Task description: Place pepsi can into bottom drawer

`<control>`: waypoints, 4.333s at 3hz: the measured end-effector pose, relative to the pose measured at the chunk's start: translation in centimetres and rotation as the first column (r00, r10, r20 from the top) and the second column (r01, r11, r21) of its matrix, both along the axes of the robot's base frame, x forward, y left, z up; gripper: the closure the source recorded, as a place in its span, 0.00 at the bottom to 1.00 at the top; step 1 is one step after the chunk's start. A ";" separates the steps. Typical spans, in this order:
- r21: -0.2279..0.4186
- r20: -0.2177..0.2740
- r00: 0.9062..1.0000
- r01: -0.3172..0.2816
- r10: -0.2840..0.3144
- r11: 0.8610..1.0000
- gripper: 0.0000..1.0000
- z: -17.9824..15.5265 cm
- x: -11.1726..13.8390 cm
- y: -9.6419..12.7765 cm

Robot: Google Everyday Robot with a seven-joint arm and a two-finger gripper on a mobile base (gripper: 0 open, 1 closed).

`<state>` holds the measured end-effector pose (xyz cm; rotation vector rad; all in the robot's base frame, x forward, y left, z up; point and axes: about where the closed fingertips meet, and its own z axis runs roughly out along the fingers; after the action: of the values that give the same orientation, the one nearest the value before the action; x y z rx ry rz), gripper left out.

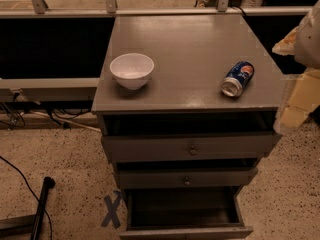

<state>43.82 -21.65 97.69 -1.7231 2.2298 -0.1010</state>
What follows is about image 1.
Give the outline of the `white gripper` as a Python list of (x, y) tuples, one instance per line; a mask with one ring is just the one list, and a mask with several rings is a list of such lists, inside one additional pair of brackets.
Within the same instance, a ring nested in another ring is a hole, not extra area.
[(287, 129), (299, 127), (320, 106), (320, 0), (301, 20), (298, 30), (292, 29), (272, 48), (273, 53), (282, 56), (293, 55), (294, 51), (295, 60), (310, 68), (290, 84), (279, 117), (280, 126)]

